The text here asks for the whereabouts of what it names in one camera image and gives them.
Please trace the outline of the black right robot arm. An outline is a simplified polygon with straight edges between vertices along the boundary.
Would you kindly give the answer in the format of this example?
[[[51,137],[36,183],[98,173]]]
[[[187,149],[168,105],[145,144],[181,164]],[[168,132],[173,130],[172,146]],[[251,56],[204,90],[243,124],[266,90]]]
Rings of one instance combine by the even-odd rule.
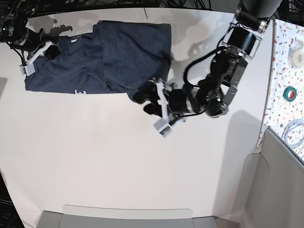
[[[41,6],[41,0],[2,0],[0,2],[0,41],[17,52],[22,61],[25,61],[25,52],[32,57],[48,43],[50,47],[39,54],[40,56],[54,59],[60,54],[58,37],[47,35],[43,28],[38,32],[27,28],[28,19]]]

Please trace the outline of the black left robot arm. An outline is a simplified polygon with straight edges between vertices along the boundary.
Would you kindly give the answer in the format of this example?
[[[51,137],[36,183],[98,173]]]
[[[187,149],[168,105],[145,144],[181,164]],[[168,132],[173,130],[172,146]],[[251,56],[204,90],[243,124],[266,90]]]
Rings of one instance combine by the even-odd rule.
[[[133,96],[133,100],[139,104],[150,101],[144,111],[168,123],[200,114],[210,117],[225,115],[237,93],[247,59],[255,56],[252,49],[262,40],[262,36],[256,34],[263,35],[280,4],[279,0],[241,0],[224,35],[229,37],[228,41],[221,38],[215,50],[186,66],[181,89],[174,89],[173,84],[161,79],[151,79]],[[188,81],[190,69],[209,57],[213,57],[210,73],[197,84],[191,84]]]

